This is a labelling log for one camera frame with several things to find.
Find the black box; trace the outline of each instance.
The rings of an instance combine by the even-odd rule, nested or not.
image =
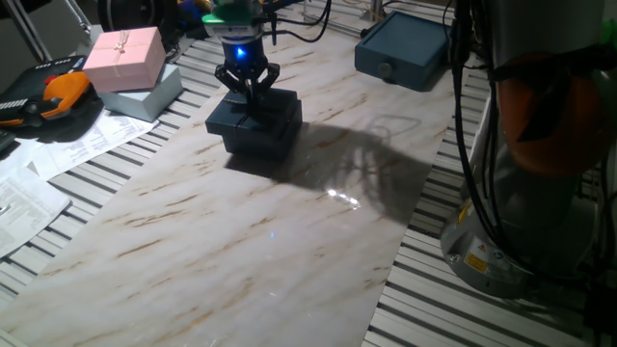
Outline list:
[[[247,115],[243,94],[229,92],[205,121],[210,134],[223,136],[229,153],[282,161],[302,126],[302,101],[296,92],[271,89],[259,111]]]

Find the marble surface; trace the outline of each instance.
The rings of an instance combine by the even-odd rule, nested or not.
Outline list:
[[[299,29],[306,37],[318,28]],[[200,109],[0,316],[35,346],[359,346],[453,110],[356,72],[358,42],[279,37],[305,124],[232,157]]]

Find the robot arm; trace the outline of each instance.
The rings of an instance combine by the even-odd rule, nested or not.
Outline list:
[[[218,0],[211,14],[202,19],[206,32],[215,36],[223,43],[225,62],[217,66],[215,76],[234,93],[245,96],[250,109],[258,107],[259,99],[266,93],[279,77],[281,67],[278,64],[269,63],[263,50],[262,38],[271,35],[273,44],[276,45],[277,33],[293,34],[288,31],[277,31],[279,19],[275,14],[285,6],[289,6],[303,0],[275,0],[259,2],[256,0]],[[328,23],[330,6],[324,9],[327,14],[322,33]],[[316,25],[321,18],[314,23],[288,22],[304,25]],[[263,25],[270,22],[272,31],[265,33]],[[266,76],[259,81],[263,71]]]

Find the light blue box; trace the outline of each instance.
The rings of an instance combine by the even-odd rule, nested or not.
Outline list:
[[[165,64],[156,86],[149,90],[100,93],[105,108],[138,120],[155,121],[161,112],[182,93],[178,67]]]

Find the white paper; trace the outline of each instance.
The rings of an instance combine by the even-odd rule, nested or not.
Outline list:
[[[28,165],[37,149],[44,144],[37,140],[15,139],[19,142],[19,147],[14,149],[7,158],[0,160],[0,174],[4,176],[11,172],[14,168],[21,168]]]
[[[127,116],[110,116],[109,111],[103,110],[92,128],[79,140],[38,148],[32,160],[34,169],[40,178],[48,180],[146,134],[157,123]]]
[[[0,257],[47,227],[70,200],[26,168],[0,177]]]

